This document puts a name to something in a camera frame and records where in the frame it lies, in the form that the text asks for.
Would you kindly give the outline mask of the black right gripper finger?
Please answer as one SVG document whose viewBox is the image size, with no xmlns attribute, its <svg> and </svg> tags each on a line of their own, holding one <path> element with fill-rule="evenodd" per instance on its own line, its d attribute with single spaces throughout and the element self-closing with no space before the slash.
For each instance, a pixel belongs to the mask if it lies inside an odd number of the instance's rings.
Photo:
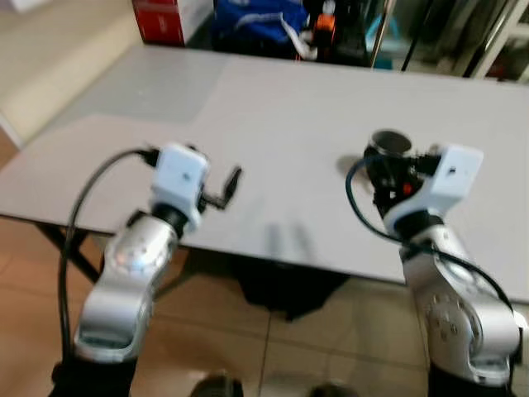
<svg viewBox="0 0 529 397">
<path fill-rule="evenodd" d="M 363 158 L 366 159 L 364 173 L 371 189 L 380 189 L 384 186 L 384 155 L 378 149 L 364 149 Z"/>
</svg>

